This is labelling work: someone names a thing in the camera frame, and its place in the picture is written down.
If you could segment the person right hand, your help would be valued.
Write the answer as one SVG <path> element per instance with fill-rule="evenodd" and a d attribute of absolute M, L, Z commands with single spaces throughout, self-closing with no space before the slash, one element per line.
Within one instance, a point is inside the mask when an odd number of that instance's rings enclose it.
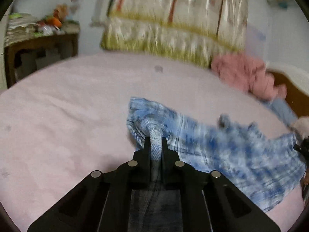
<path fill-rule="evenodd" d="M 302 188 L 302 198 L 307 205 L 308 203 L 308 190 L 309 190 L 309 172 L 308 168 L 306 169 L 306 172 L 304 176 L 302 177 L 301 181 L 301 188 Z"/>

